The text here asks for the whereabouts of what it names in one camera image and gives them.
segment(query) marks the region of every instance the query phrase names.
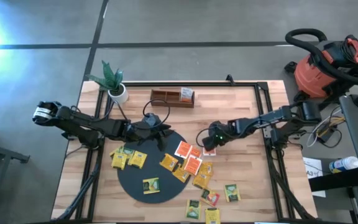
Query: gray floor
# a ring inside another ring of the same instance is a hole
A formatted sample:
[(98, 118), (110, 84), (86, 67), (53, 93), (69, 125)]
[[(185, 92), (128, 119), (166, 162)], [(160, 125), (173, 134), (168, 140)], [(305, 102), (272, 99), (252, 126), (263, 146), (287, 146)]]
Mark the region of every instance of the gray floor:
[[(0, 44), (90, 44), (102, 0), (0, 0)], [(100, 43), (187, 41), (284, 41), (292, 29), (314, 27), (329, 39), (358, 37), (358, 0), (111, 0)], [(75, 105), (89, 49), (0, 50), (0, 146), (30, 154), (28, 164), (11, 162), (0, 192), (0, 223), (50, 218), (67, 146), (57, 128), (40, 127), (31, 117), (40, 100)], [(125, 80), (284, 80), (283, 66), (306, 51), (296, 47), (210, 47), (99, 49), (101, 60), (124, 70)], [(354, 155), (346, 127), (335, 149), (303, 150), (308, 157)], [(321, 218), (341, 221), (347, 213), (343, 192), (316, 198)]]

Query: cable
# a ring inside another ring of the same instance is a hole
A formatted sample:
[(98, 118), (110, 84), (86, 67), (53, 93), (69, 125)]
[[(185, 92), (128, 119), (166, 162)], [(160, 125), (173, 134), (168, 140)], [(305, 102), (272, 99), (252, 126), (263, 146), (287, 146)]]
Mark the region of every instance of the cable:
[(336, 121), (330, 123), (329, 126), (325, 129), (325, 131), (323, 131), (323, 133), (319, 133), (320, 130), (318, 129), (318, 130), (316, 131), (316, 134), (317, 134), (317, 136), (318, 136), (319, 138), (321, 138), (323, 135), (325, 135), (325, 134), (328, 132), (328, 130), (331, 129), (331, 127), (336, 127), (336, 126), (338, 126), (338, 125), (340, 125), (340, 124), (342, 124), (342, 123), (344, 123), (344, 122), (345, 122), (345, 118), (338, 119), (338, 120), (336, 120)]
[(128, 118), (127, 118), (127, 116), (125, 116), (124, 111), (123, 111), (122, 108), (121, 108), (121, 105), (120, 105), (116, 100), (113, 100), (112, 103), (111, 103), (111, 105), (110, 105), (109, 110), (107, 111), (107, 113), (106, 113), (102, 118), (97, 119), (97, 120), (94, 121), (94, 122), (102, 121), (102, 120), (104, 120), (104, 119), (106, 119), (106, 118), (109, 118), (110, 113), (111, 113), (111, 110), (112, 110), (114, 104), (117, 104), (117, 105), (118, 105), (119, 111), (121, 112), (122, 116), (124, 117), (125, 120), (128, 121)]
[(302, 137), (304, 134), (312, 134), (312, 133), (308, 132), (307, 130), (302, 129), (302, 130), (299, 130), (299, 131), (296, 131), (296, 132), (292, 133), (291, 136), (294, 135), (294, 134), (298, 134), (299, 136), (292, 137), (292, 139), (299, 140), (300, 137)]
[[(327, 121), (327, 120), (328, 120), (329, 118), (331, 118), (333, 115), (335, 115), (335, 114), (341, 112), (342, 109), (339, 109), (339, 110), (337, 110), (337, 111), (335, 111), (335, 112), (333, 112), (333, 111), (331, 112), (331, 114), (330, 114), (329, 117), (327, 117), (327, 118), (324, 119), (322, 122), (320, 122), (319, 124), (316, 125), (316, 127), (312, 130), (312, 133), (315, 133), (315, 131), (316, 131), (325, 121)], [(312, 137), (312, 134), (309, 134), (308, 140), (307, 140), (307, 142), (306, 142), (306, 146), (307, 146), (307, 147), (313, 146), (313, 145), (316, 143), (316, 141), (317, 141), (317, 135), (315, 135), (315, 138), (314, 138), (313, 143), (309, 144), (311, 137)]]
[(276, 151), (276, 154), (277, 154), (277, 155), (278, 155), (278, 152), (281, 152), (281, 154), (282, 154), (281, 157), (284, 158), (285, 151), (284, 151), (283, 149), (280, 149), (279, 151), (278, 151), (277, 149), (273, 149), (273, 150), (270, 151), (270, 155), (271, 155), (271, 153), (272, 153), (273, 151)]
[(149, 105), (149, 103), (151, 103), (151, 102), (153, 102), (153, 101), (162, 101), (162, 102), (164, 102), (164, 103), (167, 105), (167, 107), (168, 107), (167, 116), (166, 116), (165, 119), (162, 120), (159, 124), (156, 124), (156, 125), (151, 126), (151, 127), (149, 127), (149, 128), (140, 128), (140, 127), (138, 127), (138, 126), (135, 126), (137, 129), (140, 129), (140, 130), (153, 129), (153, 128), (156, 128), (156, 127), (160, 126), (161, 124), (163, 124), (163, 123), (168, 119), (168, 117), (169, 117), (169, 115), (170, 115), (170, 113), (171, 113), (171, 107), (169, 106), (169, 104), (168, 104), (165, 100), (161, 100), (161, 99), (152, 99), (152, 100), (150, 100), (149, 102), (147, 102), (146, 105), (144, 105), (144, 107), (143, 107), (143, 116), (147, 116), (147, 115), (144, 113), (144, 111), (146, 110), (147, 105)]
[(75, 108), (74, 111), (78, 111), (78, 112), (82, 113), (81, 110), (77, 106), (75, 106), (75, 105), (71, 106), (70, 110), (73, 110), (73, 108)]
[(332, 111), (331, 111), (331, 113), (329, 114), (329, 121), (328, 121), (328, 123), (331, 123), (331, 118), (333, 117), (333, 112), (334, 112), (334, 110), (335, 109), (337, 109), (337, 108), (339, 108), (341, 105), (338, 105), (337, 107), (335, 107)]
[(342, 52), (342, 54), (344, 55), (344, 57), (350, 62), (350, 63), (346, 63), (347, 65), (358, 64), (358, 62), (356, 62), (354, 60), (355, 53), (353, 53), (352, 49), (350, 48), (350, 46), (347, 42), (347, 38), (342, 42), (339, 49)]
[(295, 145), (295, 146), (299, 146), (301, 148), (301, 151), (303, 150), (303, 146), (302, 144), (299, 143), (292, 143), (290, 140), (287, 140), (290, 144)]
[(200, 136), (200, 134), (201, 134), (203, 131), (210, 130), (210, 129), (214, 129), (214, 128), (215, 128), (215, 127), (213, 127), (213, 128), (204, 128), (204, 129), (202, 129), (202, 130), (197, 134), (196, 143), (197, 143), (197, 145), (198, 145), (199, 147), (204, 148), (204, 146), (202, 146), (200, 143), (198, 143), (198, 136)]
[(80, 149), (83, 149), (83, 148), (86, 148), (86, 146), (84, 144), (82, 144), (78, 149), (74, 149), (71, 152), (67, 153), (65, 158), (67, 158), (68, 155), (70, 155), (71, 153), (76, 152), (76, 151), (78, 151)]
[(322, 144), (323, 146), (328, 147), (328, 148), (334, 148), (334, 147), (336, 147), (337, 145), (339, 145), (339, 143), (340, 143), (341, 140), (342, 140), (342, 131), (340, 131), (339, 129), (337, 129), (337, 130), (335, 130), (335, 131), (339, 132), (338, 142), (335, 143), (335, 145), (333, 145), (333, 146), (328, 146), (328, 145), (326, 145), (325, 143), (321, 142), (321, 144)]

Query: black cable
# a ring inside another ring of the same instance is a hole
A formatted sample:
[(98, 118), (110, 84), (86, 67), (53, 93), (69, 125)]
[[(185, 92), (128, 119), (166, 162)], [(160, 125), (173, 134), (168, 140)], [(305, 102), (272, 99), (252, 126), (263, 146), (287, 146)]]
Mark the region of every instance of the black cable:
[(292, 133), (291, 135), (294, 135), (294, 134), (299, 134), (299, 137), (294, 137), (294, 138), (292, 138), (292, 139), (299, 140), (300, 137), (302, 137), (304, 134), (313, 134), (313, 133), (312, 133), (312, 132), (308, 132), (307, 130), (302, 129), (302, 130), (299, 130), (299, 131), (296, 131), (296, 132)]
[(301, 148), (301, 151), (303, 150), (303, 146), (302, 144), (299, 143), (292, 143), (290, 140), (287, 140), (290, 144), (295, 145), (295, 146), (299, 146)]
[(144, 113), (144, 111), (146, 110), (147, 105), (149, 105), (149, 103), (151, 103), (151, 102), (153, 102), (153, 101), (162, 101), (162, 102), (164, 102), (164, 103), (167, 105), (167, 107), (168, 107), (167, 116), (165, 117), (164, 120), (162, 120), (161, 122), (159, 122), (159, 124), (156, 124), (156, 125), (151, 126), (151, 127), (149, 127), (149, 128), (140, 128), (140, 127), (138, 127), (138, 126), (135, 126), (137, 129), (140, 129), (140, 130), (153, 129), (153, 128), (156, 128), (156, 127), (160, 126), (161, 124), (163, 124), (163, 123), (168, 119), (168, 117), (169, 117), (169, 115), (170, 115), (170, 113), (171, 113), (171, 107), (169, 106), (169, 104), (168, 104), (165, 100), (161, 100), (161, 99), (152, 99), (152, 100), (150, 100), (149, 102), (147, 102), (146, 105), (144, 105), (144, 107), (143, 107), (143, 116), (147, 116), (147, 115)]
[(331, 124), (331, 118), (333, 117), (333, 113), (334, 113), (334, 111), (335, 111), (337, 108), (339, 108), (340, 106), (341, 106), (341, 105), (336, 106), (336, 107), (331, 111), (331, 113), (329, 114), (328, 124)]
[(353, 53), (351, 47), (349, 46), (349, 44), (347, 43), (347, 39), (345, 39), (341, 46), (339, 47), (339, 49), (341, 50), (342, 54), (344, 55), (344, 57), (349, 61), (349, 63), (346, 63), (347, 65), (354, 65), (354, 64), (358, 64), (358, 62), (356, 62), (354, 60), (354, 55), (355, 53)]
[(202, 129), (202, 130), (197, 134), (197, 136), (196, 136), (196, 143), (197, 143), (197, 145), (198, 145), (199, 147), (204, 148), (204, 146), (202, 146), (200, 143), (198, 143), (198, 136), (200, 136), (200, 134), (201, 134), (203, 131), (210, 130), (210, 129), (214, 129), (214, 128), (215, 128), (215, 127), (213, 127), (213, 128), (204, 128), (204, 129)]
[(111, 104), (110, 104), (110, 107), (109, 107), (109, 110), (107, 111), (107, 113), (106, 113), (102, 118), (99, 118), (99, 119), (97, 119), (97, 120), (94, 120), (94, 122), (98, 122), (98, 121), (102, 121), (102, 120), (108, 119), (109, 116), (110, 116), (110, 113), (111, 113), (111, 110), (112, 110), (114, 104), (117, 104), (117, 105), (118, 105), (119, 111), (121, 112), (122, 116), (124, 117), (125, 120), (128, 120), (127, 116), (125, 116), (124, 111), (123, 111), (122, 108), (121, 108), (121, 105), (120, 105), (116, 100), (113, 100), (113, 101), (111, 102)]
[(78, 112), (82, 113), (81, 110), (77, 106), (75, 106), (75, 105), (71, 106), (70, 110), (73, 110), (73, 108), (75, 109), (74, 111), (78, 111)]
[(78, 149), (74, 149), (71, 152), (67, 153), (65, 158), (67, 158), (68, 155), (70, 155), (71, 153), (76, 152), (76, 151), (78, 151), (80, 149), (83, 149), (83, 148), (86, 148), (86, 146), (84, 144), (82, 144)]
[(278, 152), (281, 152), (281, 157), (284, 158), (285, 151), (283, 149), (280, 148), (279, 151), (277, 149), (273, 149), (273, 150), (270, 151), (270, 155), (271, 155), (272, 151), (276, 151), (277, 156), (278, 156)]
[(320, 142), (323, 146), (325, 146), (325, 147), (328, 147), (328, 148), (334, 148), (334, 147), (336, 147), (337, 145), (339, 145), (339, 143), (341, 142), (341, 140), (342, 140), (342, 132), (339, 130), (339, 129), (336, 129), (335, 131), (337, 131), (337, 132), (339, 132), (339, 139), (338, 139), (338, 142), (335, 144), (335, 145), (333, 145), (333, 146), (328, 146), (328, 145), (326, 145), (325, 143), (323, 143), (323, 142)]

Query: red vacuum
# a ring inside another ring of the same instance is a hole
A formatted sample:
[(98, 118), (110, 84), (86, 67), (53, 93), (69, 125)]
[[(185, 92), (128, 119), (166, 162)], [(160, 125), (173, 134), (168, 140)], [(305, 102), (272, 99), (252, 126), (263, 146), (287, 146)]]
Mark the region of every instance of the red vacuum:
[[(313, 35), (319, 43), (313, 45), (293, 38), (301, 34)], [(294, 101), (325, 98), (319, 106), (322, 110), (358, 85), (358, 40), (353, 35), (344, 41), (328, 41), (320, 30), (296, 29), (287, 33), (285, 40), (310, 52), (299, 63), (290, 62), (284, 68), (294, 74), (299, 88)]]

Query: black hose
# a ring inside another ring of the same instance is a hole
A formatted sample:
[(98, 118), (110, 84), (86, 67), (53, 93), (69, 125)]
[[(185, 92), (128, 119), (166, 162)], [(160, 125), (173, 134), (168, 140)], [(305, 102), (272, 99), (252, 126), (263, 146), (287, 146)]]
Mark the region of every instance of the black hose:
[(343, 73), (343, 72), (339, 71), (338, 69), (336, 69), (335, 67), (333, 67), (327, 61), (327, 59), (324, 57), (324, 55), (320, 51), (320, 49), (318, 49), (311, 43), (293, 38), (293, 36), (301, 35), (301, 34), (313, 35), (313, 36), (317, 37), (319, 41), (327, 40), (327, 37), (320, 30), (296, 29), (296, 30), (290, 31), (289, 33), (286, 34), (285, 41), (287, 41), (289, 44), (300, 47), (300, 48), (305, 49), (308, 52), (310, 52), (310, 54), (311, 54), (311, 56), (313, 56), (313, 58), (317, 58), (319, 60), (318, 62), (316, 62), (317, 66), (321, 67), (325, 72), (327, 72), (328, 73), (327, 75), (330, 75), (330, 76), (340, 79), (340, 80), (350, 82), (354, 85), (358, 85), (358, 77), (354, 77), (352, 75)]

